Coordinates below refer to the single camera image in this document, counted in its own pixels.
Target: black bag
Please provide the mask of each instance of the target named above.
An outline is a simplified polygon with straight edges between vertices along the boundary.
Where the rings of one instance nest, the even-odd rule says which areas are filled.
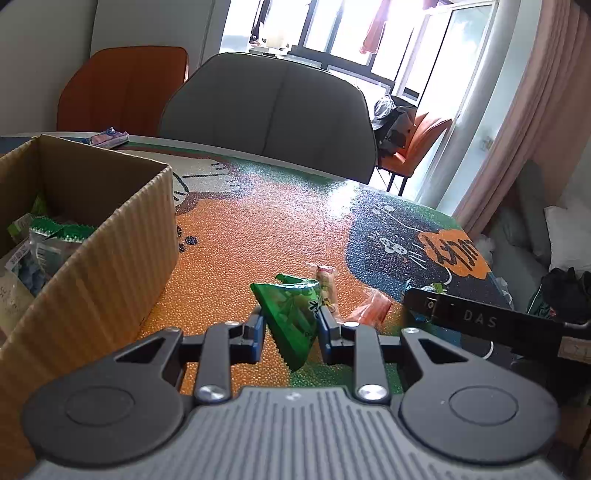
[[[386,95],[374,105],[375,143],[379,157],[394,155],[406,146],[406,140],[414,126],[417,107],[394,95]]]

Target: silver screw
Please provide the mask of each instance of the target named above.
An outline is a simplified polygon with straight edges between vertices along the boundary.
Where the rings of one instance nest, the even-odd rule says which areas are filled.
[[[287,400],[296,401],[301,398],[301,394],[299,394],[298,392],[291,392],[291,393],[287,394],[285,397]]]
[[[217,385],[204,385],[197,390],[197,395],[202,400],[219,401],[226,398],[226,391]]]
[[[359,387],[357,390],[357,395],[359,395],[364,400],[377,401],[385,398],[386,395],[388,395],[388,391],[381,385],[369,384]]]

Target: glass door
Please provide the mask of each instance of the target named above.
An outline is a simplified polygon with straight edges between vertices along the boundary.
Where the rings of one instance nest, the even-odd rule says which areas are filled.
[[[496,1],[488,1],[438,7],[427,11],[415,28],[413,47],[398,75],[395,94],[417,105],[417,115],[429,113],[453,123],[409,179],[406,198],[416,199],[431,162],[453,134],[476,76],[496,6]]]

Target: gray cushion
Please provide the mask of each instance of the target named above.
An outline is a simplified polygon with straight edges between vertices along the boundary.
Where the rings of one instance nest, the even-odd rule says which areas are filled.
[[[521,203],[521,210],[525,220],[531,249],[535,257],[548,267],[551,261],[552,249],[544,208],[548,206],[544,196],[544,182],[542,172],[536,163],[528,160],[517,177],[517,192]]]
[[[262,155],[368,183],[375,137],[363,94],[299,63],[223,53],[166,106],[160,136]]]
[[[495,240],[491,270],[496,277],[505,279],[515,309],[525,313],[530,299],[540,288],[542,277],[548,274],[548,269],[530,251],[511,245],[500,222],[494,223],[491,237]]]
[[[509,206],[501,206],[496,214],[507,241],[516,247],[531,249],[523,217]]]

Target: window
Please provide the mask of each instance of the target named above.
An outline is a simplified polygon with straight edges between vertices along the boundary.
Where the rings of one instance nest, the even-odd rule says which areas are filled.
[[[310,29],[304,41],[306,48],[326,51],[340,4],[341,0],[317,0],[315,2],[315,9],[311,10],[310,15]]]
[[[345,0],[342,17],[330,53],[361,65],[369,63],[369,53],[360,53],[368,28],[382,0]]]
[[[424,11],[422,0],[392,0],[374,54],[360,48],[381,0],[232,0],[222,51],[231,50],[237,38],[244,41],[236,36],[243,35],[241,18],[260,41],[278,38],[289,44],[286,60],[327,70],[358,87],[370,116],[388,93],[420,111],[453,116],[448,111],[461,103],[469,86],[493,10],[493,0],[474,3],[440,0]]]
[[[373,118],[375,103],[388,93],[390,86],[384,83],[372,82],[332,66],[329,66],[329,72],[336,77],[339,77],[343,80],[346,80],[350,84],[355,85],[359,90],[361,90],[363,96],[365,97],[365,102],[368,104],[369,117]]]

